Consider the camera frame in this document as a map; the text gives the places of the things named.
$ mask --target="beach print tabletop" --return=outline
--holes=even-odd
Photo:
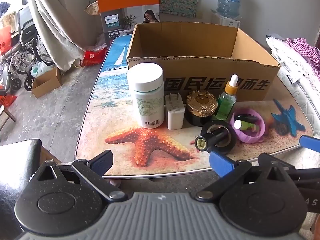
[[[103,63],[84,117],[76,150],[77,159],[90,160],[106,149],[114,163],[107,178],[157,177],[173,173],[209,170],[209,154],[194,146],[201,127],[184,120],[180,130],[168,130],[166,122],[156,129],[137,125],[129,93],[126,54],[131,35],[117,37]],[[237,102],[252,108],[264,119],[267,132],[255,144],[237,142],[228,156],[252,160],[260,153],[277,153],[297,147],[303,134],[313,130],[283,83],[276,78],[260,102]]]

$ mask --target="dropper bottle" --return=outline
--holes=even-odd
[[[225,92],[222,92],[218,99],[218,111],[216,118],[226,120],[231,112],[234,103],[237,100],[236,92],[238,89],[238,76],[232,75],[231,80],[227,83]]]

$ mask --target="gold jar lid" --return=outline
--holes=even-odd
[[[216,97],[205,90],[193,90],[187,95],[187,108],[195,116],[207,117],[218,107]]]

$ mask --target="wheelchair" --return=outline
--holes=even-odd
[[[48,66],[54,64],[38,34],[29,5],[18,11],[17,20],[19,41],[2,58],[5,88],[0,90],[0,95],[8,94],[10,89],[17,91],[22,87],[21,80],[14,78],[15,73],[27,75],[24,88],[31,91],[35,79],[31,75],[32,66],[37,61],[43,61]]]

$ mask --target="gray floor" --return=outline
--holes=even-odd
[[[39,138],[42,145],[62,162],[75,158],[76,144],[90,95],[100,65],[72,68],[62,78],[63,85],[35,98],[21,88],[9,107],[17,119],[7,121],[0,131],[0,145]],[[121,188],[130,191],[195,193],[217,179],[213,171],[162,179],[122,181]]]

